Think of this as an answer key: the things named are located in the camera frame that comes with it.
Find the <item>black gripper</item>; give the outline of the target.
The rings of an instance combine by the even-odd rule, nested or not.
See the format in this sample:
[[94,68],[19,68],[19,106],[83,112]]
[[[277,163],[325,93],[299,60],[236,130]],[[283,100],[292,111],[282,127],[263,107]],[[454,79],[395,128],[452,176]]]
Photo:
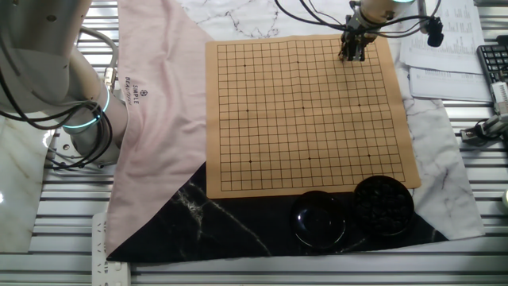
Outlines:
[[341,37],[339,57],[342,61],[365,61],[365,45],[373,42],[377,36],[373,32],[362,32],[362,29],[374,28],[376,23],[366,20],[361,14],[347,15],[345,18],[346,31]]

